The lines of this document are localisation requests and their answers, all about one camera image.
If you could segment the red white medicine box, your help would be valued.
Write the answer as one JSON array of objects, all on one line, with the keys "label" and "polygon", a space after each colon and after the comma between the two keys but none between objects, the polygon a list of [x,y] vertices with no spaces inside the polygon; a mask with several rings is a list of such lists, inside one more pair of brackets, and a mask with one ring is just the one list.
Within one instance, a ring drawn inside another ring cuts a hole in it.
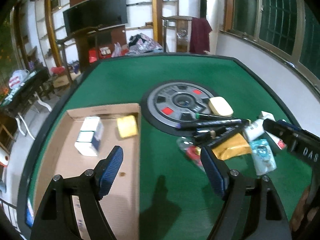
[{"label": "red white medicine box", "polygon": [[280,138],[272,135],[272,134],[269,133],[269,132],[266,132],[266,133],[267,133],[267,135],[271,138],[271,140],[276,144],[276,146],[277,146],[280,150],[285,149],[286,145],[284,144],[284,142],[283,142]]}]

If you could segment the blue cartoon tissue pack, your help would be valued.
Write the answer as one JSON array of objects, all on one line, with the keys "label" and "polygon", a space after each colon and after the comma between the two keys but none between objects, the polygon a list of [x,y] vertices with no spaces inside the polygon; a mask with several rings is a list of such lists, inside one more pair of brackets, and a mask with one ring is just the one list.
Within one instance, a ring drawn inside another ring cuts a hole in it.
[{"label": "blue cartoon tissue pack", "polygon": [[277,168],[273,152],[266,139],[258,139],[249,143],[257,176],[265,175]]}]

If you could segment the yellow padded envelope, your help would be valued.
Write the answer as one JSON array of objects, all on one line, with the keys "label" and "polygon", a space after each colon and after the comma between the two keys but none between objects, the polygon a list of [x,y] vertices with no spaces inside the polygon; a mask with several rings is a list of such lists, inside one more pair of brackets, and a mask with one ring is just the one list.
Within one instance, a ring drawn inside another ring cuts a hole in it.
[{"label": "yellow padded envelope", "polygon": [[240,133],[229,138],[221,145],[212,148],[212,150],[217,159],[223,161],[252,153],[249,143]]}]

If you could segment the clear packet with red part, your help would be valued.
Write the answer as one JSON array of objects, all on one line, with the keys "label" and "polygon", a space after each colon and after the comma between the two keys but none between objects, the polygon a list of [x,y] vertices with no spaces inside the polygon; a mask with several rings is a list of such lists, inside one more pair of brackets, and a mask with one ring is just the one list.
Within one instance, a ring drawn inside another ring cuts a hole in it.
[{"label": "clear packet with red part", "polygon": [[193,141],[188,137],[179,137],[176,140],[176,143],[180,151],[185,154],[186,158],[204,172],[201,162],[201,149],[195,146]]}]

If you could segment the blue white medicine box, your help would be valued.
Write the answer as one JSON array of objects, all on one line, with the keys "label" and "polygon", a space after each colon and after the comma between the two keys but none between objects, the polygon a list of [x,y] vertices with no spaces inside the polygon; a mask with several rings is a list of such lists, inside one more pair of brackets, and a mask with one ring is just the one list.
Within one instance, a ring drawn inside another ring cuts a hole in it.
[{"label": "blue white medicine box", "polygon": [[100,117],[98,116],[85,117],[84,122],[82,123],[82,126],[80,128],[80,131],[95,132],[95,137],[97,140],[100,141],[100,144],[101,144],[101,139],[104,132],[104,126]]}]

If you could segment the black marker gold band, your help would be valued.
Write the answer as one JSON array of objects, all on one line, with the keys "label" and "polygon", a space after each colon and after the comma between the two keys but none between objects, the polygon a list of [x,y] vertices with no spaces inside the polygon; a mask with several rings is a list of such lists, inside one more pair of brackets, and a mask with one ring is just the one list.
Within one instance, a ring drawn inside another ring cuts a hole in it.
[{"label": "black marker gold band", "polygon": [[233,135],[242,130],[242,126],[221,126],[221,127],[208,127],[198,128],[193,133],[193,141],[197,144],[201,144],[206,141],[220,139],[226,135]]}]

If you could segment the black marker green cap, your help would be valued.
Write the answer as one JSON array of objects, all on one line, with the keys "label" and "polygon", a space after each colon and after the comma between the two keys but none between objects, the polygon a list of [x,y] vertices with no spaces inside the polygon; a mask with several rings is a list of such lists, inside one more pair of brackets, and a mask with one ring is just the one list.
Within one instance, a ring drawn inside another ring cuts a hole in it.
[{"label": "black marker green cap", "polygon": [[236,118],[228,117],[228,116],[203,114],[203,113],[196,113],[195,118],[198,120],[233,120],[233,119],[236,119]]}]

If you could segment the black marker purple cap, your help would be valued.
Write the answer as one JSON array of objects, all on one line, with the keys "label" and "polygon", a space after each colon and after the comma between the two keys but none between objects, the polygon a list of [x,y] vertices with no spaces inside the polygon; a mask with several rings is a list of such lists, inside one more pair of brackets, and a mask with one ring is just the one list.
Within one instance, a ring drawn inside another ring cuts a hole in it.
[{"label": "black marker purple cap", "polygon": [[251,121],[248,119],[209,120],[209,121],[180,123],[180,124],[177,124],[175,128],[186,130],[186,129],[193,129],[193,128],[201,128],[201,127],[249,125],[250,123]]}]

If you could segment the yellow tape roll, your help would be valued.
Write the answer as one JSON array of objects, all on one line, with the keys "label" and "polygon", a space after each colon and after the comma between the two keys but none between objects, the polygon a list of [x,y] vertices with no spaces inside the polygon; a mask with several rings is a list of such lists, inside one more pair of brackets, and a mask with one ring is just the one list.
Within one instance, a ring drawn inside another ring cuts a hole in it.
[{"label": "yellow tape roll", "polygon": [[121,138],[128,138],[138,134],[138,126],[133,115],[117,119],[118,132]]}]

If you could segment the white pill bottle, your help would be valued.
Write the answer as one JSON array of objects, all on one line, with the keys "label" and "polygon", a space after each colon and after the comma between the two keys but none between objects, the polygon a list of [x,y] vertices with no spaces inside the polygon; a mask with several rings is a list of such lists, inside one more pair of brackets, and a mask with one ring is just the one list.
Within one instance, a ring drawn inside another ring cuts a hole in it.
[{"label": "white pill bottle", "polygon": [[275,121],[274,115],[272,113],[268,113],[266,111],[261,111],[259,115],[259,119],[265,120],[265,119],[270,119],[272,121]]},{"label": "white pill bottle", "polygon": [[243,136],[248,142],[257,139],[265,133],[263,128],[263,122],[263,119],[257,119],[255,120],[255,122],[245,127],[243,131]]}]

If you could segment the white small carton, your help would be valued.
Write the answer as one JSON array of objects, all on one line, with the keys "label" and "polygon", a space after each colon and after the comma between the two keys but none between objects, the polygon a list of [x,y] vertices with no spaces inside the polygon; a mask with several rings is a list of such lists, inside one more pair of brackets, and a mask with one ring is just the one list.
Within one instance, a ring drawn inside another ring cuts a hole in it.
[{"label": "white small carton", "polygon": [[87,157],[97,157],[99,153],[100,141],[96,139],[95,132],[80,131],[74,146],[81,155]]}]

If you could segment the brown cardboard box tray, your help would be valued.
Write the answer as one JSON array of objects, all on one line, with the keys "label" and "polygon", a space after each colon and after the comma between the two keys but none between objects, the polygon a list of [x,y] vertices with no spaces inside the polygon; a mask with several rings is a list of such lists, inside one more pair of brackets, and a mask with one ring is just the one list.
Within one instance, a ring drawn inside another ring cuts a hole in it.
[{"label": "brown cardboard box tray", "polygon": [[140,105],[70,109],[44,152],[31,239],[138,239]]}]

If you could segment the window with green grille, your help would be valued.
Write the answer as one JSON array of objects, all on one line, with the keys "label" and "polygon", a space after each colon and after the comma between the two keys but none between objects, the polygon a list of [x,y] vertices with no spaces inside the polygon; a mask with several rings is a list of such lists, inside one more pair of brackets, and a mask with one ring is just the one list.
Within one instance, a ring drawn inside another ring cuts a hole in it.
[{"label": "window with green grille", "polygon": [[304,0],[225,0],[223,29],[268,52],[319,90],[319,22]]}]

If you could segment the wooden chair with carving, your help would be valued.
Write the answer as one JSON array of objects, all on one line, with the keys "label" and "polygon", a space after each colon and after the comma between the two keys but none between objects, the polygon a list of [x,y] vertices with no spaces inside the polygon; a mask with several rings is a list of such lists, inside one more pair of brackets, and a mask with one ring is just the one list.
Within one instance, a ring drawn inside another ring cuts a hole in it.
[{"label": "wooden chair with carving", "polygon": [[191,25],[193,18],[191,16],[169,16],[161,17],[163,21],[163,51],[167,50],[167,29],[175,29],[176,52],[189,53],[191,39]]}]

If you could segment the white standing air conditioner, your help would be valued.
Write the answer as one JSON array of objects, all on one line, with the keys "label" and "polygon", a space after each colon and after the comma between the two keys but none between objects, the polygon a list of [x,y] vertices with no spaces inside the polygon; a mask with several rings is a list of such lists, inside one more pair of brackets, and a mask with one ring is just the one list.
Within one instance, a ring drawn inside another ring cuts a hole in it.
[{"label": "white standing air conditioner", "polygon": [[212,29],[209,34],[209,53],[211,55],[216,54],[219,33],[220,1],[221,0],[199,0],[199,18],[205,18]]}]

